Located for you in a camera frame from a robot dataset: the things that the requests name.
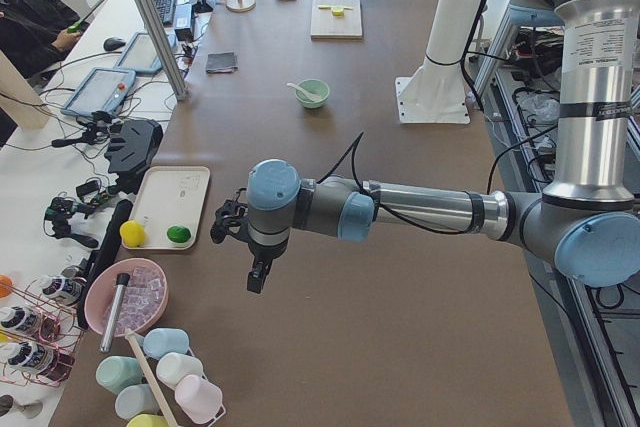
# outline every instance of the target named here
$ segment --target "black cloth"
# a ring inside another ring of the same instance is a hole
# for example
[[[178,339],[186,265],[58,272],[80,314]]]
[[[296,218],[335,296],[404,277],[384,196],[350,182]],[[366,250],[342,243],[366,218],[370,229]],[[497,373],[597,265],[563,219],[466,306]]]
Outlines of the black cloth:
[[[61,0],[17,0],[0,4],[0,50],[23,77],[61,61],[66,53],[51,45],[58,33],[79,19]]]

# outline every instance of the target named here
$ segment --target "computer mouse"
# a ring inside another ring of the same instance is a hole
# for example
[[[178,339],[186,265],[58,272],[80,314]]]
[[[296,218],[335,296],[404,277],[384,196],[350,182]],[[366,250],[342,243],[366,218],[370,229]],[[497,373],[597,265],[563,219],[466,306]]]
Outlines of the computer mouse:
[[[102,48],[107,52],[111,52],[113,50],[119,49],[123,45],[126,45],[126,43],[127,41],[121,39],[120,37],[109,37],[102,44]]]

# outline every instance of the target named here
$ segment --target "brown tabletop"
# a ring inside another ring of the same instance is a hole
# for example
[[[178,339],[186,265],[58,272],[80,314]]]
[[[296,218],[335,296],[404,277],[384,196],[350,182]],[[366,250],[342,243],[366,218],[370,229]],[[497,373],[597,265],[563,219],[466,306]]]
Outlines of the brown tabletop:
[[[196,245],[149,257],[170,290],[157,325],[189,333],[224,392],[219,424],[572,425],[513,246],[400,225],[374,224],[357,244],[294,231],[264,292],[245,290],[246,245],[214,245],[208,231],[260,160],[318,178],[364,131],[361,179],[481,192],[493,158],[481,114],[468,126],[398,121],[394,79],[422,63],[437,0],[361,0],[362,41],[312,41],[312,0],[256,1],[244,14],[217,7],[156,157],[212,174]],[[239,70],[207,75],[207,54],[228,51]],[[306,111],[284,84],[312,77],[332,92]],[[124,424],[94,380],[98,342],[85,337],[52,426]],[[112,352],[129,351],[116,339]]]

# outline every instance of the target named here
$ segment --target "white cup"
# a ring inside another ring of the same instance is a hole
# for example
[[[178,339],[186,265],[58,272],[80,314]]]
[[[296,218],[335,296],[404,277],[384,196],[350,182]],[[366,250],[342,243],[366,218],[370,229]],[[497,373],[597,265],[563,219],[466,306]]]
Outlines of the white cup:
[[[131,385],[116,398],[116,414],[124,420],[131,420],[138,414],[155,414],[159,410],[149,384]]]
[[[196,424],[215,422],[224,415],[222,390],[197,375],[187,375],[175,391],[176,403]]]
[[[202,362],[200,359],[177,352],[165,354],[156,367],[158,379],[171,390],[175,390],[178,383],[190,374],[202,377],[204,375]]]

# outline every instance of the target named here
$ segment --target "robotic arm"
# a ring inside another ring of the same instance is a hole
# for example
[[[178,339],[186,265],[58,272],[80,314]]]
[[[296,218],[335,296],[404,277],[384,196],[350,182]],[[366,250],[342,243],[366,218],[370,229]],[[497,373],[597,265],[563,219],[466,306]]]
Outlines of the robotic arm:
[[[480,195],[336,177],[318,183],[300,179],[284,161],[261,162],[250,172],[247,203],[227,200],[211,229],[216,243],[231,235],[249,245],[255,258],[249,290],[262,290],[291,228],[360,241],[373,221],[484,233],[592,287],[624,282],[640,270],[640,219],[622,184],[640,0],[512,3],[521,25],[548,19],[552,8],[565,24],[554,181],[541,195]]]

